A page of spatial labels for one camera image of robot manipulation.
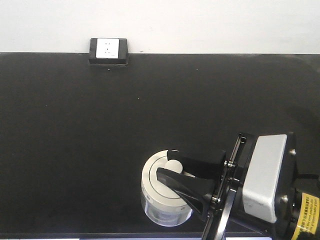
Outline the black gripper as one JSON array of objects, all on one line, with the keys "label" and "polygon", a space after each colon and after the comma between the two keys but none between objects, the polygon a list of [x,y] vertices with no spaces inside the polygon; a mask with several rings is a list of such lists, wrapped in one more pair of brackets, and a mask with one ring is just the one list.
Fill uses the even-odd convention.
[{"label": "black gripper", "polygon": [[[201,236],[203,240],[225,239],[232,207],[248,169],[245,165],[256,140],[252,134],[239,133],[227,160],[226,151],[216,148],[199,153],[169,149],[167,159],[179,161],[182,170],[195,177],[161,167],[156,170],[160,183],[181,197],[199,219],[207,219]],[[218,192],[213,195],[219,181]]]}]

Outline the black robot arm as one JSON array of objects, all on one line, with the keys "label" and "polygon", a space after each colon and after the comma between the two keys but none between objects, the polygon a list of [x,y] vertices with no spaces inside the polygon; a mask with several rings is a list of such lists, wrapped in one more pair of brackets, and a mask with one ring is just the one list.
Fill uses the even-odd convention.
[{"label": "black robot arm", "polygon": [[299,173],[294,133],[241,132],[230,157],[220,149],[209,155],[169,150],[167,157],[181,162],[182,172],[160,167],[156,178],[205,221],[202,239],[224,239],[230,221],[273,240],[319,239],[320,198],[295,182],[320,177]]}]

